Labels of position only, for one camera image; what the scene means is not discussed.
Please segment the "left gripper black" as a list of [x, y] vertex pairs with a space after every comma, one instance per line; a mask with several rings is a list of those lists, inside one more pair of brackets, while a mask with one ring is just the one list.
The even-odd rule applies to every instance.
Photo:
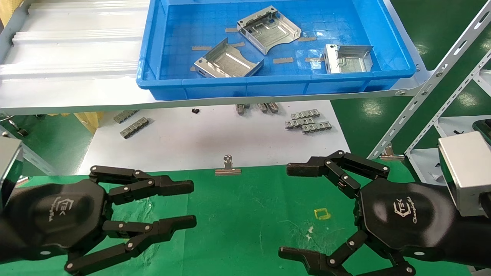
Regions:
[[70, 275], [89, 275], [138, 257], [155, 243], [168, 242], [175, 231], [196, 227], [195, 215], [150, 223], [110, 221], [107, 193], [98, 183], [116, 184], [109, 201], [122, 205], [151, 196], [174, 196], [194, 191], [191, 180], [174, 181], [140, 170], [94, 166], [90, 178], [71, 184], [18, 187], [1, 212], [1, 262], [43, 260], [59, 255], [81, 256], [105, 237], [125, 243], [69, 259]]

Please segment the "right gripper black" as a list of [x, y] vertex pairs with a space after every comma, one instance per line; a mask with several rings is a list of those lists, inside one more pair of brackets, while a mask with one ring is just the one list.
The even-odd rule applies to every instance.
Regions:
[[[347, 172], [374, 180], [361, 184]], [[456, 217], [447, 188], [419, 182], [393, 183], [390, 169], [371, 159], [339, 150], [329, 156], [312, 156], [305, 163], [289, 163], [287, 175], [326, 177], [349, 199], [357, 199], [361, 228], [332, 255], [282, 246], [282, 259], [301, 262], [311, 276], [350, 276], [344, 262], [365, 243], [392, 266], [365, 276], [414, 276], [415, 268], [404, 257], [441, 261], [446, 256], [444, 241]]]

